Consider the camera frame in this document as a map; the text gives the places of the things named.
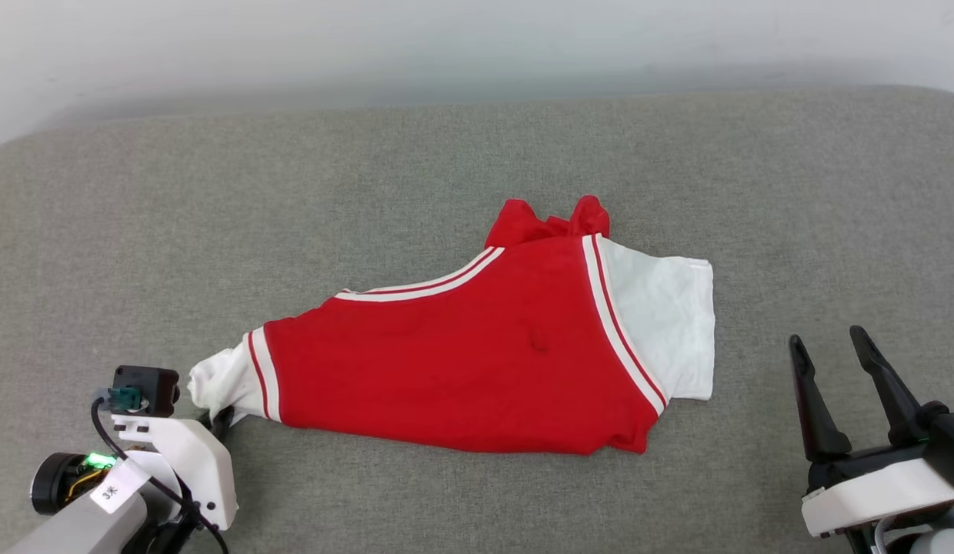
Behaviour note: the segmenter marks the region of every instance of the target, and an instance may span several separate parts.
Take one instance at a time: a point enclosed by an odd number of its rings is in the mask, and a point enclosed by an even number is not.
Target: gray fabric surface
[[[920,88],[140,120],[0,147],[0,550],[43,520],[37,464],[101,449],[87,409],[116,365],[185,375],[340,288],[452,271],[508,197],[566,217],[585,193],[617,242],[712,262],[713,399],[673,401],[644,456],[248,418],[231,551],[849,551],[800,518],[786,340],[857,448],[886,421],[850,323],[954,406],[954,95]]]

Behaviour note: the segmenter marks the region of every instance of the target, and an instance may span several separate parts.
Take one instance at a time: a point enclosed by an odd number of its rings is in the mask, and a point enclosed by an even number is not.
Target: white label
[[[138,492],[149,477],[150,475],[132,460],[119,460],[111,471],[108,471],[105,480],[91,493],[91,500],[97,502],[105,512],[114,513]]]

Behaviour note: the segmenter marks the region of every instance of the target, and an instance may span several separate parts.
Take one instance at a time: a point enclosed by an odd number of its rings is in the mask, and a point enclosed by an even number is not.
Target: robotic arm
[[[920,405],[862,327],[850,327],[850,338],[891,424],[889,446],[852,451],[793,335],[792,377],[812,463],[802,498],[806,526],[823,539],[843,534],[857,554],[954,554],[954,413],[936,400]],[[888,539],[899,529],[910,532]]]
[[[179,398],[171,369],[123,365],[111,389],[98,391],[91,418],[113,456],[49,456],[33,479],[37,512],[53,517],[6,554],[175,554],[197,529],[207,529],[228,552],[221,530],[234,522],[231,455],[221,444],[234,416],[211,424],[170,419]],[[110,410],[119,437],[155,451],[121,450],[101,425]]]

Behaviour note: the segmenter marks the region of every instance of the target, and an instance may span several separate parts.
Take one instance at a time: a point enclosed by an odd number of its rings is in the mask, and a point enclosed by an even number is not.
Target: red fabric
[[[643,452],[657,415],[597,315],[593,232],[609,232],[594,197],[568,222],[511,200],[488,237],[506,249],[466,284],[266,323],[283,423],[476,452]]]

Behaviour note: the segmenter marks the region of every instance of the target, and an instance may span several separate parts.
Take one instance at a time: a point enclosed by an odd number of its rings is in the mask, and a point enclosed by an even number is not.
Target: striped trim
[[[252,367],[259,376],[262,386],[262,408],[265,417],[282,423],[279,415],[279,379],[275,375],[275,365],[269,354],[269,344],[265,340],[265,327],[248,333],[248,351],[252,354]]]
[[[610,274],[603,256],[600,255],[597,235],[583,236],[583,257],[586,260],[586,273],[589,275],[590,289],[593,291],[593,302],[596,304],[598,315],[600,315],[604,333],[607,333],[607,340],[613,347],[614,353],[621,360],[624,369],[627,369],[632,381],[635,382],[647,401],[652,404],[655,412],[661,415],[667,404],[665,396],[659,383],[649,372],[645,371],[645,368],[638,361],[638,355],[636,355],[634,344],[631,343],[631,338],[622,331],[622,325],[619,323],[621,318],[618,316],[617,308],[608,287]]]
[[[491,262],[498,259],[498,256],[504,253],[504,251],[505,249],[492,246],[490,249],[481,252],[480,256],[475,257],[470,263],[467,263],[459,270],[449,275],[439,277],[439,279],[433,279],[432,281],[403,285],[400,287],[382,287],[363,293],[355,293],[344,289],[342,293],[334,298],[351,299],[357,302],[396,302],[402,301],[403,299],[416,299],[429,297],[429,295],[438,295],[439,293],[445,293],[446,291],[462,286],[467,281],[473,279],[478,273],[483,271],[484,268],[490,265]]]

